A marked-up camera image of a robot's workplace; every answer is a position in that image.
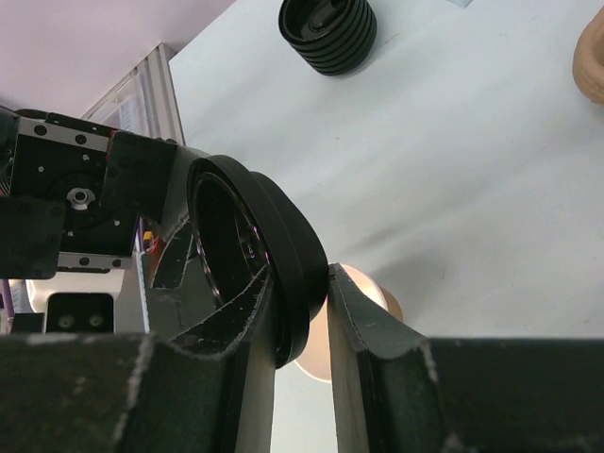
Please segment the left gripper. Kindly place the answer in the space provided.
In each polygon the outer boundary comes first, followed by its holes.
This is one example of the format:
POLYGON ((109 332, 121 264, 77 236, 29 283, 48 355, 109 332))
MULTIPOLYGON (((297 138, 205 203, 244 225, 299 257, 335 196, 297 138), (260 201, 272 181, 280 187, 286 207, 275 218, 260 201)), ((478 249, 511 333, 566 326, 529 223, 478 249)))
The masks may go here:
POLYGON ((193 253, 188 174, 207 155, 57 113, 2 109, 1 276, 124 270, 139 246, 155 251, 150 287, 178 288, 193 253))

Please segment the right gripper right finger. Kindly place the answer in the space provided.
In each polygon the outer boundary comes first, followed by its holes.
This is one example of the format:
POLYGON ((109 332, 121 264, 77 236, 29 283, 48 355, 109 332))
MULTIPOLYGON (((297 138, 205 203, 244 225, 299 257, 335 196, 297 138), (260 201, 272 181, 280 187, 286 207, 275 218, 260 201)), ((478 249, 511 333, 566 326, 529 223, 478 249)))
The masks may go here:
POLYGON ((329 268, 342 452, 599 452, 603 343, 428 338, 329 268))

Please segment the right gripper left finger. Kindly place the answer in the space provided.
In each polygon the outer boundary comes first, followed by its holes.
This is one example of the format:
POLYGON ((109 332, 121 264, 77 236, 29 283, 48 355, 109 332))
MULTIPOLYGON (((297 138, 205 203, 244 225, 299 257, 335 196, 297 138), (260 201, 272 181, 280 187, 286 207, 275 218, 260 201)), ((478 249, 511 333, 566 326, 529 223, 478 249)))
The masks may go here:
POLYGON ((5 452, 266 452, 275 358, 272 279, 171 342, 152 334, 1 340, 5 452))

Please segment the single black cup lid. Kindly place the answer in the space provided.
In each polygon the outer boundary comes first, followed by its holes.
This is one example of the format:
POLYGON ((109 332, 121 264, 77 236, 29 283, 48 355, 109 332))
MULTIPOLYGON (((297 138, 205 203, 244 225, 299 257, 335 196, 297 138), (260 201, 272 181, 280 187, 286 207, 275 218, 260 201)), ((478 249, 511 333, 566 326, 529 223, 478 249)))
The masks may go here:
POLYGON ((187 205, 218 304, 266 272, 277 296, 277 366, 297 359, 328 287, 327 255, 310 222, 271 178, 221 155, 193 162, 187 205))

